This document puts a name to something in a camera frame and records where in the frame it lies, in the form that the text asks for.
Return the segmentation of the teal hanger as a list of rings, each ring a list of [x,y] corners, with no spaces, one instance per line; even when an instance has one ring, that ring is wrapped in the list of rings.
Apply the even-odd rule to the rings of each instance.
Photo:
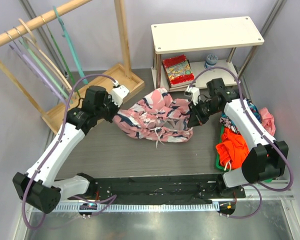
[[[59,12],[58,12],[58,10],[57,10],[57,7],[56,7],[56,6],[53,6],[52,8],[53,8],[53,11],[54,11],[54,13],[55,13],[55,15],[56,15],[56,19],[57,19],[57,21],[58,21],[58,23],[59,23],[59,25],[60,25],[60,27],[61,27],[61,30],[62,30],[62,37],[65,38],[65,40],[66,40],[66,43],[67,43],[68,48],[69,48],[69,50],[70,50],[72,59],[73,59],[74,64],[75,64],[75,66],[76,66],[76,68],[77,68],[77,71],[78,71],[78,73],[79,73],[79,76],[80,76],[80,77],[84,77],[85,74],[84,74],[84,71],[83,71],[83,69],[82,69],[81,62],[80,62],[80,60],[79,60],[79,57],[78,57],[76,48],[75,48],[75,46],[74,46],[74,44],[73,44],[73,42],[72,42],[72,39],[71,39],[71,37],[70,37],[70,35],[69,35],[67,29],[66,29],[66,26],[65,26],[63,20],[61,19],[60,15],[59,15]],[[69,75],[70,80],[72,81],[73,84],[75,84],[76,81],[75,81],[75,79],[74,79],[74,77],[73,77],[72,72],[71,72],[70,69],[69,69],[69,66],[68,66],[68,64],[67,64],[67,62],[66,62],[65,57],[64,57],[63,54],[62,54],[62,51],[61,51],[60,47],[58,46],[58,43],[56,42],[56,40],[55,40],[54,37],[51,36],[51,39],[53,40],[54,46],[56,47],[56,50],[57,50],[57,52],[59,53],[59,55],[60,55],[60,57],[61,57],[61,60],[62,60],[64,66],[65,66],[65,68],[66,68],[66,71],[67,71],[67,73],[68,73],[68,75]]]

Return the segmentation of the pink patterned shorts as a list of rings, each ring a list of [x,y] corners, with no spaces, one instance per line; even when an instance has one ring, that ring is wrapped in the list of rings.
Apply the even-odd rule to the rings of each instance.
[[[193,136],[188,127],[190,101],[175,98],[163,87],[153,90],[129,109],[121,109],[113,122],[129,137],[158,143],[185,143]]]

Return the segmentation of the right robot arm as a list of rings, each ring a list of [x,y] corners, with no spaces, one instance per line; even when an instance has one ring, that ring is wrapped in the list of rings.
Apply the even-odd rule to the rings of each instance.
[[[205,124],[211,115],[223,112],[234,122],[245,140],[249,153],[241,167],[221,174],[216,193],[223,198],[233,193],[234,187],[255,184],[282,176],[286,169],[288,145],[277,141],[256,119],[247,101],[238,90],[226,87],[222,78],[207,83],[209,99],[202,100],[200,90],[189,85],[185,95],[190,97],[189,128]]]

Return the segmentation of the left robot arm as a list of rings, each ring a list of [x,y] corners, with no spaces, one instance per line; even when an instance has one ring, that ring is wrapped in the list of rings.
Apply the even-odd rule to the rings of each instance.
[[[21,200],[49,214],[60,201],[76,195],[90,200],[97,192],[93,177],[78,173],[72,178],[56,180],[57,173],[75,146],[99,120],[111,122],[130,91],[123,85],[107,92],[90,86],[82,103],[67,111],[60,129],[42,156],[26,173],[16,173],[13,185]]]

